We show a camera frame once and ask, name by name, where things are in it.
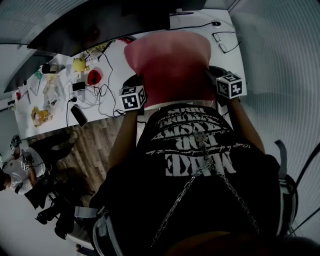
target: white shirt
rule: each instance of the white shirt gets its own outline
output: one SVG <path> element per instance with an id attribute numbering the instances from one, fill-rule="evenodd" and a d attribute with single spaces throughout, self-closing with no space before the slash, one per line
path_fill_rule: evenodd
<path id="1" fill-rule="evenodd" d="M 36 177 L 40 177 L 46 171 L 46 166 L 43 163 L 40 155 L 31 147 L 27 148 L 25 152 L 31 154 L 33 162 L 32 166 L 34 166 L 34 172 Z M 21 163 L 23 160 L 23 156 L 20 155 L 18 159 L 14 159 L 13 155 L 6 161 L 7 165 L 3 167 L 3 172 L 9 174 L 11 177 L 11 185 L 10 189 L 13 191 L 22 184 L 22 187 L 19 189 L 18 194 L 23 195 L 30 191 L 33 187 L 31 185 L 30 180 L 28 179 L 28 171 L 24 170 L 21 167 Z"/>

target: wooden floor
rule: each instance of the wooden floor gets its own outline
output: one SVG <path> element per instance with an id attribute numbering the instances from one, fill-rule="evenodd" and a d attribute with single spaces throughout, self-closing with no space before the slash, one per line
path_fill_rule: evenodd
<path id="1" fill-rule="evenodd" d="M 210 106 L 210 102 L 203 102 L 201 105 Z M 139 116 L 139 121 L 148 121 L 149 117 L 156 112 L 157 109 L 144 112 L 144 116 Z M 97 192 L 100 185 L 104 182 L 107 169 L 108 157 L 116 140 L 118 131 L 121 127 L 123 117 L 105 118 L 87 123 L 84 127 L 79 125 L 71 126 L 70 128 L 76 132 L 72 132 L 70 142 L 77 141 L 71 150 L 71 153 L 64 159 L 57 162 L 58 170 L 63 173 L 63 170 L 72 170 L 74 175 L 78 177 L 86 176 L 87 191 Z M 137 142 L 143 132 L 145 125 L 137 124 Z M 33 138 L 41 140 L 53 134 L 59 134 L 64 129 L 55 130 L 52 132 L 43 133 Z M 84 206 L 89 206 L 90 199 L 93 195 L 84 195 L 82 202 Z"/>

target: metal chain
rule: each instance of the metal chain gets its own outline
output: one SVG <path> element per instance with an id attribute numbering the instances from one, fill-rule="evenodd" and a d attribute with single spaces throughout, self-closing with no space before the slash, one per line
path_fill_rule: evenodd
<path id="1" fill-rule="evenodd" d="M 205 144 L 205 142 L 208 141 L 208 137 L 205 135 L 204 132 L 201 132 L 201 133 L 196 133 L 194 135 L 194 138 L 197 142 L 199 142 L 199 147 L 204 155 L 205 164 L 203 166 L 199 167 L 199 169 L 196 171 L 194 176 L 192 176 L 192 178 L 184 185 L 182 192 L 180 192 L 179 195 L 177 196 L 173 206 L 171 207 L 169 212 L 166 214 L 166 216 L 164 217 L 164 220 L 162 221 L 161 225 L 159 226 L 157 232 L 155 233 L 155 236 L 152 240 L 151 247 L 153 247 L 155 242 L 158 241 L 160 235 L 162 234 L 163 230 L 166 228 L 166 226 L 168 224 L 169 218 L 174 213 L 174 210 L 176 209 L 178 203 L 181 201 L 182 197 L 186 194 L 188 189 L 191 187 L 191 185 L 195 181 L 195 179 L 198 176 L 200 176 L 204 172 L 204 170 L 206 170 L 206 169 L 208 169 L 208 170 L 211 169 L 210 171 L 212 171 L 212 172 L 216 170 L 215 164 L 214 164 L 212 158 L 210 157 L 210 155 L 208 154 L 206 144 Z M 230 184 L 229 180 L 227 179 L 227 177 L 224 174 L 217 172 L 217 171 L 215 171 L 215 173 L 221 178 L 221 180 L 227 185 L 227 187 L 230 189 L 230 191 L 234 194 L 235 198 L 237 199 L 237 201 L 241 205 L 242 209 L 244 210 L 248 219 L 250 220 L 252 226 L 254 227 L 255 231 L 257 232 L 257 234 L 259 234 L 260 229 L 259 229 L 258 223 L 251 216 L 249 208 L 246 206 L 244 200 L 238 195 L 237 191 Z"/>

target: black pants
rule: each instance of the black pants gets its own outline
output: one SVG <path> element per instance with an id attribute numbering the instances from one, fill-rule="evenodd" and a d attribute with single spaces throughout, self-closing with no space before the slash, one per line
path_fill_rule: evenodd
<path id="1" fill-rule="evenodd" d="M 55 164 L 58 160 L 63 159 L 70 154 L 73 145 L 70 144 L 68 147 L 59 150 L 54 150 L 52 148 L 66 142 L 69 138 L 70 134 L 62 132 L 60 134 L 38 140 L 32 143 L 30 147 L 37 151 L 43 162 Z"/>

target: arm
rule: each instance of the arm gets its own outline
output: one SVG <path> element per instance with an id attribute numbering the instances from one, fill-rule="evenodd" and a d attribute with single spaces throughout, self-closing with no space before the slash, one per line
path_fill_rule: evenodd
<path id="1" fill-rule="evenodd" d="M 18 159 L 20 157 L 20 146 L 18 145 L 18 147 L 14 150 L 13 152 L 13 157 L 14 159 Z"/>
<path id="2" fill-rule="evenodd" d="M 108 170 L 122 163 L 136 148 L 138 110 L 128 111 L 123 119 L 108 159 Z"/>
<path id="3" fill-rule="evenodd" d="M 240 104 L 239 99 L 233 98 L 229 100 L 227 107 L 234 132 L 237 135 L 246 138 L 265 154 L 264 145 L 262 144 L 256 129 L 250 122 L 244 108 Z"/>
<path id="4" fill-rule="evenodd" d="M 34 186 L 37 183 L 37 176 L 36 176 L 35 169 L 33 167 L 30 167 L 28 172 L 29 172 L 28 179 L 30 180 L 32 186 Z"/>

